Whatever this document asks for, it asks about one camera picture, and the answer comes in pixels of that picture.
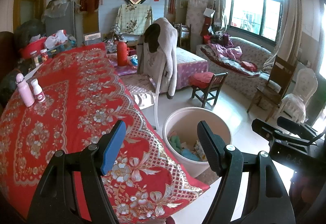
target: bottle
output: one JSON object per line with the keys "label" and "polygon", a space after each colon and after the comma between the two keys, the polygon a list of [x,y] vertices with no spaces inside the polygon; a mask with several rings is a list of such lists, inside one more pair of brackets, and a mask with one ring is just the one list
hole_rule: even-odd
{"label": "bottle", "polygon": [[34,95],[35,95],[36,100],[38,102],[43,102],[45,100],[45,95],[44,95],[44,92],[43,92],[41,86],[39,85],[39,81],[37,79],[33,79],[31,81],[31,85],[34,88]]}
{"label": "bottle", "polygon": [[34,100],[32,91],[29,88],[29,85],[27,84],[23,74],[21,74],[21,73],[17,74],[16,83],[17,83],[18,91],[22,97],[24,104],[27,107],[32,106],[33,103],[35,102],[35,100]]}
{"label": "bottle", "polygon": [[32,61],[34,62],[35,68],[37,68],[40,65],[37,51],[31,52],[30,55],[31,55]]}
{"label": "bottle", "polygon": [[118,66],[123,67],[128,64],[128,54],[129,54],[129,47],[125,42],[118,42],[117,44],[117,59],[118,59]]}
{"label": "bottle", "polygon": [[48,60],[48,49],[41,50],[42,63]]}

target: screw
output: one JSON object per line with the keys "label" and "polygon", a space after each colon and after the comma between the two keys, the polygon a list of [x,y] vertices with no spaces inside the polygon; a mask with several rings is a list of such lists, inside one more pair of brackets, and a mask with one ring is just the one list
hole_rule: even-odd
{"label": "screw", "polygon": [[229,151],[235,151],[235,146],[233,146],[233,145],[227,145],[226,146],[226,149],[229,150]]}
{"label": "screw", "polygon": [[268,157],[268,153],[267,153],[266,151],[262,151],[262,152],[260,153],[260,155],[261,155],[262,157],[264,157],[264,158],[267,158],[267,157]]}
{"label": "screw", "polygon": [[96,150],[97,149],[97,145],[96,144],[91,144],[88,146],[88,149],[93,151],[93,150]]}
{"label": "screw", "polygon": [[62,156],[62,154],[63,154],[63,151],[62,150],[58,150],[54,155],[56,157],[60,157],[60,156]]}

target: red tablecloth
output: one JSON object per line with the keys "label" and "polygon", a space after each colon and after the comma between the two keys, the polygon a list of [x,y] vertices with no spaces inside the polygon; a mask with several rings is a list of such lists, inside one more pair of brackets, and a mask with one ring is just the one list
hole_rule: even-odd
{"label": "red tablecloth", "polygon": [[[127,135],[102,179],[121,223],[167,217],[208,189],[165,149],[102,48],[77,48],[47,61],[35,75],[46,100],[27,108],[16,91],[1,116],[0,188],[24,217],[53,153],[81,151],[118,119]],[[82,217],[89,219],[80,177],[76,190]]]}

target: floor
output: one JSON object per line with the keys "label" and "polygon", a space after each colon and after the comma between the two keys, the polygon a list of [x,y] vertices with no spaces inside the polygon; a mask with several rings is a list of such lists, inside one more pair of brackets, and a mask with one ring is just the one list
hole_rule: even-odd
{"label": "floor", "polygon": [[[162,135],[162,126],[167,117],[183,107],[201,107],[201,102],[198,99],[191,99],[191,88],[184,88],[176,91],[173,100],[168,100],[165,94],[159,97],[159,126],[157,131]],[[228,125],[232,133],[232,143],[242,152],[251,154],[258,154],[264,150],[269,151],[268,142],[254,133],[251,129],[251,123],[254,119],[265,119],[267,111],[262,110],[257,106],[253,106],[250,113],[247,114],[247,108],[250,101],[242,94],[233,90],[227,85],[224,85],[217,104],[212,109],[206,104],[206,109],[211,109],[214,113],[219,115]],[[142,110],[146,118],[151,124],[154,124],[153,107]],[[277,126],[276,120],[271,118],[268,122],[270,125]],[[290,180],[293,171],[279,163],[274,162],[287,191],[290,188]],[[220,180],[217,180],[211,185],[211,188],[200,196],[196,201],[180,210],[173,215],[176,224],[194,223],[200,224],[205,218],[205,215],[211,206],[213,198],[216,194]],[[241,217],[243,204],[247,193],[248,173],[242,174],[242,182],[238,195],[237,204],[233,213],[232,220]]]}

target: quilted seat cushion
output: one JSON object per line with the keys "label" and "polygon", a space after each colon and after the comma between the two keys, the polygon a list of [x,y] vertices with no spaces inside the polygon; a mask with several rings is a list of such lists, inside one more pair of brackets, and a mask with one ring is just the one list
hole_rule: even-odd
{"label": "quilted seat cushion", "polygon": [[189,83],[191,86],[196,86],[201,89],[208,87],[211,82],[211,78],[214,76],[212,72],[196,73],[189,77]]}
{"label": "quilted seat cushion", "polygon": [[154,105],[154,85],[146,74],[122,76],[121,80],[141,110]]}

